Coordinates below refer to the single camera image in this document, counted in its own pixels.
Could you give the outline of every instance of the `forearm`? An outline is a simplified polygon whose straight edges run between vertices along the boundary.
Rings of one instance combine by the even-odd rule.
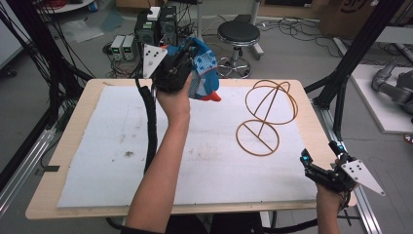
[[[343,198],[326,188],[318,185],[317,193],[317,217],[319,222],[319,234],[338,234],[340,229],[337,215]]]
[[[159,150],[133,197],[127,226],[165,232],[189,128],[189,116],[185,118],[169,123]]]

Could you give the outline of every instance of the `gray robot arm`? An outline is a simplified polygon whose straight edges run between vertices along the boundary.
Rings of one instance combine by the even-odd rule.
[[[413,90],[410,89],[410,86],[413,85],[413,71],[400,74],[397,85],[392,86],[386,82],[392,76],[395,66],[396,60],[393,60],[383,69],[380,69],[373,77],[371,88],[376,92],[389,96],[395,103],[402,105],[402,107],[407,107],[406,105],[413,103]]]

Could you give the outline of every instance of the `wooden table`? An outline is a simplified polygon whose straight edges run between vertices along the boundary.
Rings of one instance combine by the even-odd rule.
[[[257,81],[258,80],[253,79],[220,80],[220,86],[252,87]],[[290,94],[295,98],[299,106],[299,113],[295,119],[295,122],[297,123],[303,142],[309,152],[311,152],[315,163],[320,167],[329,169],[329,164],[335,159],[335,156],[328,147],[328,139],[301,83],[296,80],[273,81],[277,83],[288,81],[291,84]],[[141,84],[150,85],[150,82],[150,80],[142,80]],[[26,211],[26,216],[29,219],[125,216],[128,213],[128,207],[62,209],[56,206],[62,188],[65,184],[72,157],[79,147],[84,130],[88,125],[89,119],[94,113],[100,93],[105,86],[135,86],[135,83],[132,79],[95,79],[89,81],[49,164],[52,166],[60,166],[60,168],[58,172],[44,173],[43,178]],[[205,214],[241,211],[301,210],[313,209],[315,206],[316,201],[197,206],[179,205],[173,207],[172,213]]]

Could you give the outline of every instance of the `power supply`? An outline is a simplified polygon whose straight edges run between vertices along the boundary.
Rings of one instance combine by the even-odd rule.
[[[124,50],[122,49],[124,40],[125,40],[125,36],[116,36],[115,40],[112,42],[112,45],[110,46],[110,50],[112,51],[114,60],[124,59]]]
[[[142,12],[137,15],[136,25],[134,26],[134,36],[138,43],[158,46],[161,38],[159,21],[148,20],[147,14],[147,12]]]
[[[134,41],[134,36],[126,36],[124,45],[124,56],[126,60],[134,60],[137,55],[137,46],[136,42]]]
[[[176,7],[162,7],[159,22],[161,25],[161,33],[163,35],[164,44],[177,46]]]

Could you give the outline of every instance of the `copper wire frame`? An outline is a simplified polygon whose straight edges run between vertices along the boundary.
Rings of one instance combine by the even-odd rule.
[[[271,81],[271,80],[261,80],[261,81],[258,81],[257,83],[255,83],[255,85],[252,87],[252,89],[246,94],[246,96],[245,96],[245,106],[246,106],[246,108],[248,109],[249,113],[250,113],[252,116],[254,116],[256,119],[255,119],[255,120],[247,120],[247,121],[244,121],[244,122],[242,122],[242,123],[238,126],[238,128],[237,128],[237,132],[236,132],[237,142],[238,142],[238,144],[240,145],[240,147],[241,147],[244,151],[248,152],[249,154],[255,155],[255,156],[268,156],[268,155],[273,154],[274,152],[277,151],[277,149],[278,149],[279,146],[280,146],[280,141],[281,141],[281,140],[280,140],[280,135],[279,135],[279,133],[278,133],[277,130],[273,127],[273,125],[285,125],[285,124],[288,124],[288,123],[290,123],[291,121],[293,121],[293,120],[297,117],[297,115],[298,115],[298,104],[297,104],[297,101],[289,94],[289,89],[290,89],[290,87],[291,87],[291,85],[290,85],[288,82],[282,82],[282,83],[278,84],[278,83],[276,83],[276,82],[274,82],[274,81]],[[247,99],[248,99],[249,94],[250,94],[252,91],[254,91],[254,90],[256,90],[256,89],[259,89],[259,88],[273,88],[273,89],[271,89],[270,92],[268,92],[268,94],[267,94],[266,96],[264,96],[264,98],[263,98],[263,99],[261,100],[261,102],[258,104],[258,106],[256,107],[256,109],[255,109],[254,111],[252,111],[252,110],[249,108],[248,104],[247,104]],[[269,121],[267,121],[267,118],[268,118],[268,115],[269,115],[269,113],[270,113],[270,111],[271,111],[271,108],[273,107],[274,100],[276,99],[277,94],[278,94],[279,91],[281,91],[281,92],[283,92],[283,93],[285,93],[285,94],[287,95],[288,99],[289,99],[290,102],[291,102],[291,107],[292,107],[292,113],[293,113],[293,114],[292,114],[291,119],[289,119],[289,120],[287,120],[287,121],[279,122],[279,123],[278,123],[278,122],[269,122]],[[270,94],[271,94],[272,92],[274,92],[274,95],[273,95],[273,98],[271,99],[270,106],[268,107],[268,110],[267,110],[267,112],[266,112],[266,115],[265,115],[264,119],[261,119],[261,118],[259,118],[259,117],[257,116],[257,111],[260,109],[260,107],[261,107],[261,105],[263,104],[263,102],[270,96]],[[260,123],[262,123],[261,128],[260,128],[258,134],[255,133],[251,128],[248,127],[247,123],[249,123],[249,122],[260,122]],[[269,149],[269,152],[268,152],[268,153],[254,153],[254,152],[248,150],[248,149],[246,148],[246,146],[244,146],[244,145],[241,143],[241,141],[240,141],[239,132],[240,132],[240,128],[241,128],[242,126],[246,127],[253,135],[255,135],[255,137],[257,137],[257,138]],[[261,137],[261,133],[262,133],[262,130],[263,130],[264,126],[270,127],[270,128],[273,130],[273,132],[276,134],[276,136],[277,136],[277,143],[276,143],[276,145],[275,145],[274,147],[271,147],[271,146]]]

